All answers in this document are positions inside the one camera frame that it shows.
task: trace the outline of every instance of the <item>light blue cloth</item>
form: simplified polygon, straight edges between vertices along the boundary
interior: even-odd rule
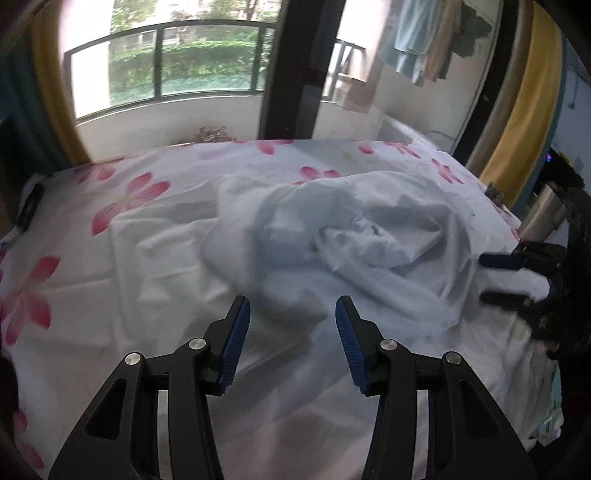
[[[441,18],[442,0],[405,0],[394,48],[425,55],[433,42]]]
[[[381,49],[379,58],[398,73],[423,85],[422,55],[433,42],[441,17],[442,0],[405,0],[400,17],[392,19],[390,38]]]

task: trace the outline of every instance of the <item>black clamp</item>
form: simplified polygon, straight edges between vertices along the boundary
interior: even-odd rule
[[[239,296],[225,319],[174,353],[127,355],[74,427],[50,480],[158,479],[158,390],[168,390],[174,479],[223,479],[206,396],[231,385],[249,323],[249,302]]]
[[[500,270],[526,268],[550,285],[545,299],[486,290],[480,300],[513,310],[531,327],[532,338],[546,341],[548,356],[559,359],[591,348],[591,197],[580,189],[553,187],[567,210],[568,247],[521,242],[510,254],[482,254],[480,265]]]
[[[509,421],[459,353],[441,359],[411,353],[359,317],[350,297],[336,323],[353,382],[380,395],[363,480],[410,480],[417,390],[428,390],[428,480],[530,480],[536,474]]]
[[[568,278],[567,250],[561,245],[538,242],[520,242],[510,254],[482,254],[481,266],[499,270],[518,271],[526,268],[546,277],[550,284],[548,296],[535,301],[526,293],[510,293],[501,290],[485,290],[480,294],[482,303],[513,310],[531,327],[532,337],[552,340],[554,332],[548,329],[544,316],[555,312],[567,301]]]

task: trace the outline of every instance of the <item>glass window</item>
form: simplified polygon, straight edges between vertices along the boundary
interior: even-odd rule
[[[140,35],[116,38],[109,43],[111,106],[154,96],[155,32],[145,32],[143,38]]]
[[[275,38],[275,29],[266,28],[263,38],[261,62],[259,64],[258,79],[256,81],[256,89],[260,92],[265,90],[267,85],[267,70],[269,68],[271,49],[273,48],[273,39]]]
[[[162,94],[250,90],[258,27],[192,25],[167,28]]]
[[[128,35],[72,55],[76,118],[154,96],[154,38]]]

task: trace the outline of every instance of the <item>white wall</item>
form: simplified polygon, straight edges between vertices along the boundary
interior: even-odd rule
[[[93,160],[190,142],[201,127],[226,127],[237,140],[253,140],[258,135],[261,101],[257,95],[154,103],[84,122],[77,130]],[[367,117],[322,102],[314,138],[374,138],[378,117],[370,122]]]

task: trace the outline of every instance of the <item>hanging clothes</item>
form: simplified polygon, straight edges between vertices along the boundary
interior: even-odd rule
[[[454,33],[459,33],[462,24],[462,0],[445,0],[437,33],[431,42],[423,68],[423,78],[437,81],[446,63]]]
[[[492,25],[478,15],[478,12],[462,2],[459,32],[454,33],[453,40],[447,51],[447,56],[439,71],[439,78],[447,77],[452,54],[465,59],[472,57],[476,51],[476,40],[485,38],[492,32]]]
[[[421,86],[424,56],[433,42],[443,0],[404,0],[380,59]]]

